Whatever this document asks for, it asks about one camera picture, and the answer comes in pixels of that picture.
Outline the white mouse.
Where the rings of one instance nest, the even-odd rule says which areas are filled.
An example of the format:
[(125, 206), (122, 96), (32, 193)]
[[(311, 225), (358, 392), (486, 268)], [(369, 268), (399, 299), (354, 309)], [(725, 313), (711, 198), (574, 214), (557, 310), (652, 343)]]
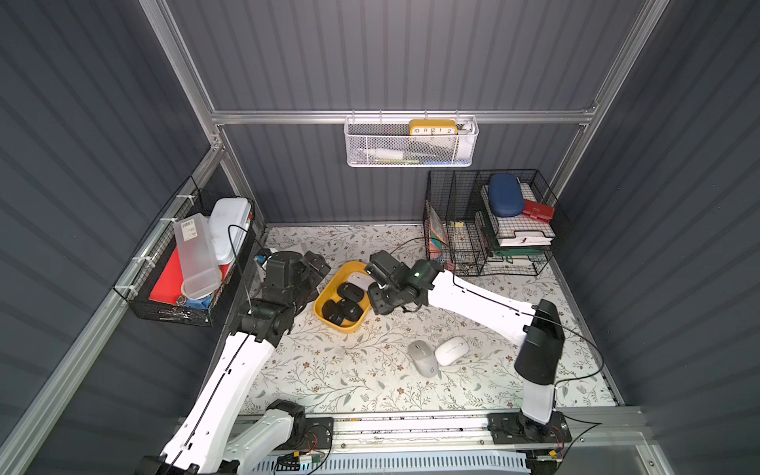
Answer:
[(469, 352), (469, 344), (462, 336), (446, 340), (435, 349), (439, 366), (451, 366)]

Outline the grey ergonomic mouse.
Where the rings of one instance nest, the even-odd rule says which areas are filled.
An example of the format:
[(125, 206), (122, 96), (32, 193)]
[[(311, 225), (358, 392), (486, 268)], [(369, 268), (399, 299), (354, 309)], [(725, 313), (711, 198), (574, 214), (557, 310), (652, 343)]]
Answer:
[(439, 362), (435, 357), (435, 352), (427, 342), (422, 340), (411, 342), (408, 346), (408, 354), (421, 376), (432, 378), (439, 374)]

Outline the light grey mouse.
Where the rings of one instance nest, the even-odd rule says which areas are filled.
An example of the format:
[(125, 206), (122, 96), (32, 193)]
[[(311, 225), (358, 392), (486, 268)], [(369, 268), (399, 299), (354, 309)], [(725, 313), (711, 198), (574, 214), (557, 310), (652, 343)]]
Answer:
[(371, 276), (364, 272), (353, 272), (352, 274), (348, 275), (346, 282), (356, 285), (363, 290), (367, 290), (369, 286), (374, 282), (374, 280)]

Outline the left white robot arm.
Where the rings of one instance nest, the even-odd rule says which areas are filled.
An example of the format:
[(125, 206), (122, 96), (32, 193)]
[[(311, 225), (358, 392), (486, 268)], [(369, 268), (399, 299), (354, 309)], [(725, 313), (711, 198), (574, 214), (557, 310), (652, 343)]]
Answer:
[(295, 318), (317, 299), (330, 270), (324, 257), (312, 251), (277, 251), (267, 259), (260, 294), (237, 316), (189, 415), (160, 454), (139, 462), (137, 473), (243, 474), (278, 447), (302, 441), (305, 409), (282, 399), (237, 437), (232, 429), (259, 372)]

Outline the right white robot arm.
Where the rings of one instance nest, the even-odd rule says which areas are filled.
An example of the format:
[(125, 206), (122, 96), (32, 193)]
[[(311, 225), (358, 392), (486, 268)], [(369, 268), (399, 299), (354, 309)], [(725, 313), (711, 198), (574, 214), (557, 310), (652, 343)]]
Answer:
[(516, 372), (522, 377), (522, 417), (547, 426), (554, 413), (555, 378), (565, 332), (556, 306), (517, 301), (469, 283), (443, 264), (419, 259), (413, 266), (387, 251), (370, 255), (365, 272), (374, 279), (368, 294), (378, 315), (430, 306), (459, 314), (518, 347)]

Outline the black mouse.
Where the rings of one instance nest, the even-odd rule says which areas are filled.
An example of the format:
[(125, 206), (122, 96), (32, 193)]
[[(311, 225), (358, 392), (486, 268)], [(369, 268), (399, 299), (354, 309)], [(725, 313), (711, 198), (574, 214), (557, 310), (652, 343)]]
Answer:
[(342, 300), (359, 304), (365, 297), (365, 291), (353, 283), (344, 282), (338, 285), (338, 296)]
[(325, 321), (341, 327), (344, 322), (344, 311), (338, 302), (328, 300), (322, 306), (322, 317)]
[(356, 323), (364, 313), (364, 308), (352, 300), (342, 299), (336, 304), (340, 311), (340, 316), (344, 322)]

